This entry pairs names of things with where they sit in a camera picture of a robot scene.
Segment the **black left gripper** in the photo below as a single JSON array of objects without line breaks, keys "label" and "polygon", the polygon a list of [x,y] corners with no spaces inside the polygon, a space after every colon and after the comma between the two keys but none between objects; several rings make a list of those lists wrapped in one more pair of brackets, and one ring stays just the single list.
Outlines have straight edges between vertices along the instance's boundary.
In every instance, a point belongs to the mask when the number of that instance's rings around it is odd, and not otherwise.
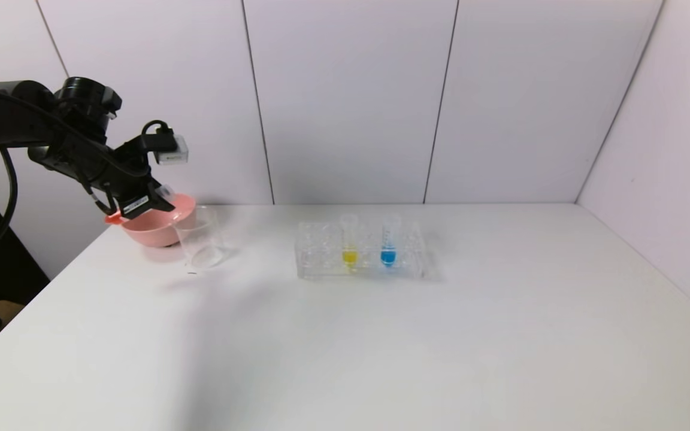
[{"label": "black left gripper", "polygon": [[103,185],[110,186],[110,193],[122,218],[134,219],[150,210],[175,210],[175,205],[170,202],[174,199],[173,190],[155,180],[149,166],[143,169],[143,175],[124,174],[112,168]]}]

